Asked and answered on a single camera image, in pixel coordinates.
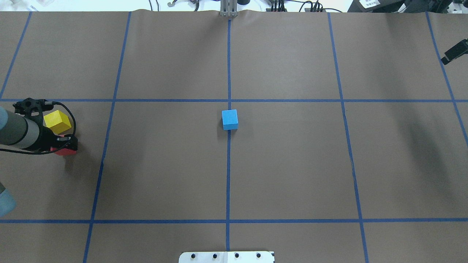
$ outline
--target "blue cube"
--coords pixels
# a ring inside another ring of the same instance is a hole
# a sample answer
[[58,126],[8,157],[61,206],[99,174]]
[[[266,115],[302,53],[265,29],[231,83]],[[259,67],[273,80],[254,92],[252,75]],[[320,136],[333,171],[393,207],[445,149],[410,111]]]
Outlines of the blue cube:
[[221,114],[223,116],[223,130],[235,130],[239,127],[237,110],[223,110]]

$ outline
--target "yellow cube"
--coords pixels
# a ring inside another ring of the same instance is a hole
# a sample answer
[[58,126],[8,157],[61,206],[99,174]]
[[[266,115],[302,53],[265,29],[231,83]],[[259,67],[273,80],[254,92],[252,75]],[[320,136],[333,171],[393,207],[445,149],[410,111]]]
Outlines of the yellow cube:
[[51,129],[55,134],[60,134],[72,127],[68,116],[60,110],[45,115],[44,121],[45,126]]

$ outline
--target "light blue robot joint cap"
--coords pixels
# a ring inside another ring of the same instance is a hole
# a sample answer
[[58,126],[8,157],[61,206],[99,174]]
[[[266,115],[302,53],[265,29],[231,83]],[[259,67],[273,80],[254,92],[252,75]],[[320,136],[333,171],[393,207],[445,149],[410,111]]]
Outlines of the light blue robot joint cap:
[[0,193],[0,217],[10,213],[16,207],[16,201],[8,189]]
[[7,111],[0,106],[0,130],[7,125],[8,122],[8,113]]

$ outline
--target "paper label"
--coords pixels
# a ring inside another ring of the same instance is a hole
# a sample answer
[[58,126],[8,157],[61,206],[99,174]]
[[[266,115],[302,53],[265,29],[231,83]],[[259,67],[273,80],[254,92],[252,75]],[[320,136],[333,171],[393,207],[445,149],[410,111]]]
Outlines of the paper label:
[[380,4],[378,0],[359,0],[359,3],[361,3],[364,8],[371,8]]

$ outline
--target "white metal plate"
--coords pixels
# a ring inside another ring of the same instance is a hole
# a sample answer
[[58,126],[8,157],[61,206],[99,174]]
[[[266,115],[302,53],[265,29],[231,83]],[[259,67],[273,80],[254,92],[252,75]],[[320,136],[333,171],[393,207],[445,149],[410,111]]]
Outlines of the white metal plate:
[[274,263],[269,251],[184,252],[179,263]]

